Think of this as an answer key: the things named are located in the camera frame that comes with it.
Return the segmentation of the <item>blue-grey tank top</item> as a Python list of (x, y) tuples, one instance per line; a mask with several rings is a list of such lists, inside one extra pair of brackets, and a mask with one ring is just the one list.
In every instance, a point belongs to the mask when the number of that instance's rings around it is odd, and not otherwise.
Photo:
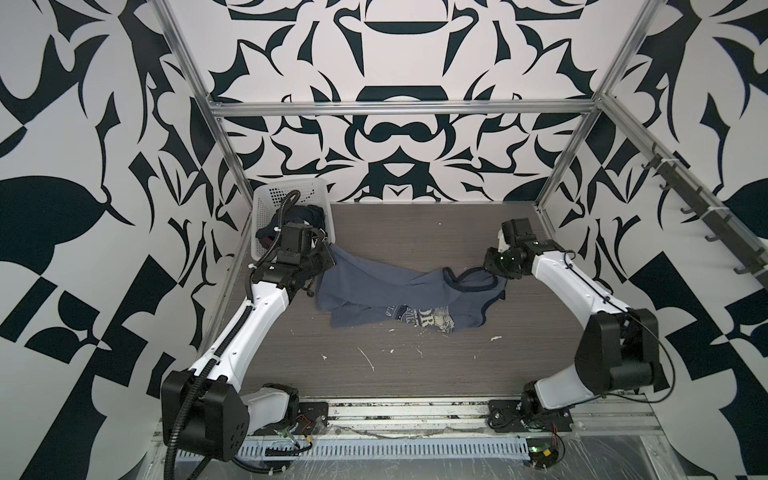
[(321, 276), (315, 304), (331, 315), (334, 328), (395, 320), (451, 334), (483, 326), (487, 310), (505, 298), (507, 280), (482, 267), (424, 273), (360, 258), (336, 245), (331, 253), (335, 266)]

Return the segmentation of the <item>white plastic laundry basket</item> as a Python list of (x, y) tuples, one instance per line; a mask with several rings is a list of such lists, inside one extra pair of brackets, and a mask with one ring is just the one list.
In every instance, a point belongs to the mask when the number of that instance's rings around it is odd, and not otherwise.
[(267, 251), (267, 247), (263, 247), (257, 240), (257, 231), (269, 225), (283, 198), (293, 190), (298, 190), (301, 193), (297, 202), (298, 205), (314, 205), (323, 209), (324, 231), (327, 234), (328, 242), (336, 242), (328, 182), (322, 178), (276, 181), (260, 186), (254, 191), (250, 228), (251, 257), (254, 261), (257, 261)]

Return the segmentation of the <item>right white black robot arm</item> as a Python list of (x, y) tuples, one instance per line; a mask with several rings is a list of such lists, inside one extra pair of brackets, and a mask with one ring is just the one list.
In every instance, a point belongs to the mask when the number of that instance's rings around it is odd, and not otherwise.
[(633, 309), (575, 264), (575, 253), (540, 240), (527, 219), (504, 222), (498, 246), (484, 267), (507, 280), (531, 276), (547, 286), (579, 321), (583, 333), (571, 366), (525, 387), (520, 416), (532, 420), (560, 413), (620, 391), (655, 386), (663, 379), (658, 320)]

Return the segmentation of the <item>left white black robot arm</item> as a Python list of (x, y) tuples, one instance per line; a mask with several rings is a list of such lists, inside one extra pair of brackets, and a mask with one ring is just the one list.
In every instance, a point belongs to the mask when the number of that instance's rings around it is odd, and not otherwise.
[(246, 396), (240, 390), (276, 320), (297, 292), (333, 264), (323, 230), (298, 223), (279, 229), (272, 251), (251, 267), (245, 298), (219, 337), (192, 366), (171, 372), (161, 385), (170, 464), (181, 451), (229, 461), (248, 434), (293, 420), (297, 395), (290, 388), (264, 386)]

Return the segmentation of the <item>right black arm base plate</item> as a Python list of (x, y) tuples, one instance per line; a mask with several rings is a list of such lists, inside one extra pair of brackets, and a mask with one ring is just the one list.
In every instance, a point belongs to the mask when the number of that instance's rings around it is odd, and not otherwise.
[(488, 402), (487, 426), (496, 433), (571, 432), (573, 419), (568, 409), (547, 410), (528, 400)]

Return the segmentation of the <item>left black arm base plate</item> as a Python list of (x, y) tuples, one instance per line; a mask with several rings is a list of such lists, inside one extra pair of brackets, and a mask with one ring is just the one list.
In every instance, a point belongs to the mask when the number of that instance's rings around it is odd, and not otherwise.
[(290, 432), (298, 436), (320, 434), (328, 427), (329, 404), (325, 401), (300, 401)]

